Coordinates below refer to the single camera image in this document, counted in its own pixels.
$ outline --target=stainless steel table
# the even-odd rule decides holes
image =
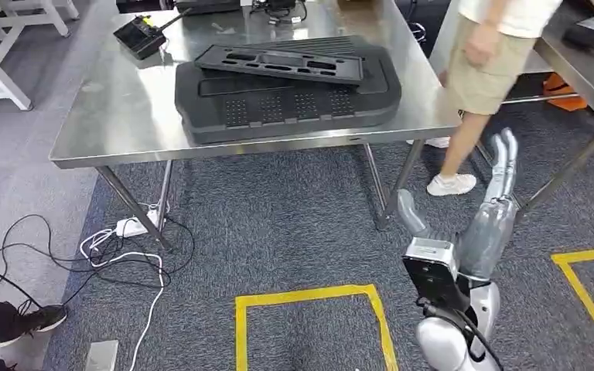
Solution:
[[[563,40],[564,32],[568,27],[586,18],[586,14],[581,13],[570,4],[563,3],[534,49],[566,83],[575,89],[577,92],[575,96],[579,95],[586,99],[594,110],[594,53],[577,49]],[[566,96],[516,98],[506,101],[505,104],[550,100]],[[490,158],[483,146],[480,146],[480,150],[484,157]],[[532,206],[547,199],[565,180],[572,177],[593,154],[594,139],[553,174],[550,180],[528,201],[520,202],[519,216],[523,216]]]
[[[444,91],[392,0],[375,2],[307,2],[305,22],[270,26],[261,12],[199,15],[165,30],[164,51],[136,63],[118,45],[111,32],[132,19],[119,15],[111,29],[103,31],[103,46],[64,123],[50,160],[60,168],[95,167],[147,230],[165,247],[162,224],[156,229],[110,166],[132,162],[167,161],[159,202],[165,199],[172,160],[243,155],[266,151],[297,150],[340,145],[363,145],[381,201],[377,227],[383,229],[397,205],[397,190],[406,182],[419,157],[424,139],[450,135],[459,124]],[[176,12],[150,12],[155,24],[163,24]],[[197,144],[184,128],[174,108],[174,73],[178,64],[190,61],[212,43],[229,45],[290,39],[361,35],[385,46],[402,84],[402,99],[394,120],[372,128],[318,131],[309,134],[215,145]],[[390,191],[381,184],[371,143],[415,139]]]

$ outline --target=person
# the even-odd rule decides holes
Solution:
[[[11,345],[24,335],[47,332],[67,319],[67,308],[63,305],[47,305],[37,311],[26,313],[30,301],[24,301],[19,309],[12,304],[0,302],[0,347]],[[0,359],[0,371],[14,369],[6,367]]]
[[[432,196],[460,195],[476,178],[459,174],[562,0],[460,0],[459,28],[441,81],[462,123],[449,139],[440,173],[427,185]],[[446,138],[428,144],[447,147]]]

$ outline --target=white t-shirt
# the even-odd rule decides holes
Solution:
[[[491,0],[461,0],[459,12],[474,22],[482,22]],[[562,0],[510,0],[499,30],[505,35],[538,38]]]

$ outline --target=robot finger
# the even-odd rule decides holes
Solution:
[[[504,194],[504,171],[507,167],[507,146],[498,134],[490,139],[493,147],[493,177],[490,180],[486,195],[483,198],[485,203],[491,199],[500,198]]]
[[[504,128],[500,136],[507,146],[507,167],[504,173],[504,190],[502,194],[504,196],[511,196],[516,183],[518,141],[509,128]]]

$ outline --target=humanoid robot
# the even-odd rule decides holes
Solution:
[[[439,371],[502,369],[487,339],[500,310],[491,282],[511,238],[517,207],[512,199],[517,141],[510,129],[491,139],[493,177],[473,221],[463,232],[439,233],[423,220],[411,193],[399,192],[399,215],[413,234],[402,257],[418,290],[425,319],[416,338],[426,361]]]

